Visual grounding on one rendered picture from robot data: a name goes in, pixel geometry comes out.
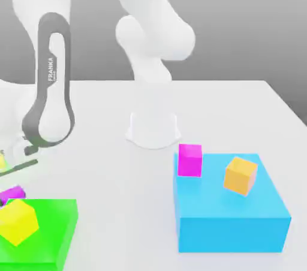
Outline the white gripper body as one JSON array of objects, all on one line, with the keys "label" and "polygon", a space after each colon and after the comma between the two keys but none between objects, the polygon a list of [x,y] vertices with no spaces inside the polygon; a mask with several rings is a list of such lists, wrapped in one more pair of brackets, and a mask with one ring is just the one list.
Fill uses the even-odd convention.
[{"label": "white gripper body", "polygon": [[0,188],[11,188],[33,179],[39,168],[38,163],[37,157],[24,159],[8,170],[0,171]]}]

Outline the small purple cube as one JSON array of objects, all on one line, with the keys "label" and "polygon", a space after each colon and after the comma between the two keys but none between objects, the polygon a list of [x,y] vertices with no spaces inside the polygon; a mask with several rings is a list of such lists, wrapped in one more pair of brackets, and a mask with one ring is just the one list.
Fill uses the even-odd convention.
[{"label": "small purple cube", "polygon": [[25,190],[21,186],[15,186],[0,192],[0,207],[5,206],[9,199],[26,198]]}]

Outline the small yellow cube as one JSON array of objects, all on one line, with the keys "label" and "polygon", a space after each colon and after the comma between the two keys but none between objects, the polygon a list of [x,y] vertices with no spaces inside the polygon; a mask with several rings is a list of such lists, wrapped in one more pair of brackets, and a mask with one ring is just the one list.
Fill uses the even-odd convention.
[{"label": "small yellow cube", "polygon": [[39,229],[35,209],[21,199],[15,199],[0,209],[0,236],[14,246]]}]

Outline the small magenta cube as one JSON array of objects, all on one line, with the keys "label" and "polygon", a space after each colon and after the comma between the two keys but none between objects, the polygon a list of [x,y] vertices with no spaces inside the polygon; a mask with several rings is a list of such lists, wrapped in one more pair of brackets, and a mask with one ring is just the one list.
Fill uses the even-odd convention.
[{"label": "small magenta cube", "polygon": [[203,164],[202,146],[200,144],[179,145],[177,174],[184,177],[201,177]]}]

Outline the small orange cube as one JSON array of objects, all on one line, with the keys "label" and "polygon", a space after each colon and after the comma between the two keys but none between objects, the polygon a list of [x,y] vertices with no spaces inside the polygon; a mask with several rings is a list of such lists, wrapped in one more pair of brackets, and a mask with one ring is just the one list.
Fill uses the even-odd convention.
[{"label": "small orange cube", "polygon": [[255,184],[258,164],[235,156],[225,169],[224,188],[247,196]]}]

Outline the large green box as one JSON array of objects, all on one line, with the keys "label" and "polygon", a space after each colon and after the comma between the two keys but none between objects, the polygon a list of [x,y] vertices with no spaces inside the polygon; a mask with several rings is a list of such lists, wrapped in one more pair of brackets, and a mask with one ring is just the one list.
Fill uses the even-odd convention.
[{"label": "large green box", "polygon": [[21,199],[37,214],[39,229],[19,246],[0,236],[0,271],[63,271],[78,220],[75,199]]}]

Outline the large blue box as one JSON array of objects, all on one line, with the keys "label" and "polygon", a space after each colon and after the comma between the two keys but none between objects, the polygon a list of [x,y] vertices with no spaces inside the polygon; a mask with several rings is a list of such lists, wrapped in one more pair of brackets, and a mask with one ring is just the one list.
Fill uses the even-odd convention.
[{"label": "large blue box", "polygon": [[258,165],[247,196],[224,188],[233,153],[203,154],[201,177],[173,175],[179,252],[282,252],[291,215],[256,153]]}]

